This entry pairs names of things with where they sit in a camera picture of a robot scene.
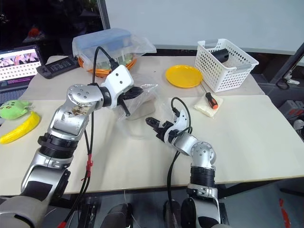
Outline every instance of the laptop screen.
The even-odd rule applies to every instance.
[[[0,89],[28,85],[40,60],[37,46],[0,52]]]

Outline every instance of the yellow plate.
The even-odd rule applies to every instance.
[[[180,88],[191,88],[200,84],[203,75],[192,66],[176,65],[166,71],[166,78],[172,85]]]

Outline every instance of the green plush toy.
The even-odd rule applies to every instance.
[[[28,112],[28,109],[26,108],[28,108],[29,105],[30,102],[28,101],[7,101],[0,107],[0,117],[7,120],[17,119]]]

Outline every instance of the white plastic basket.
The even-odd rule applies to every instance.
[[[228,50],[229,58],[220,63],[211,52],[224,48]],[[258,61],[227,39],[198,42],[195,67],[215,93],[240,87],[256,65]]]

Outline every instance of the laptop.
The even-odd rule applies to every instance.
[[[42,63],[37,45],[0,51],[0,106],[26,91]]]

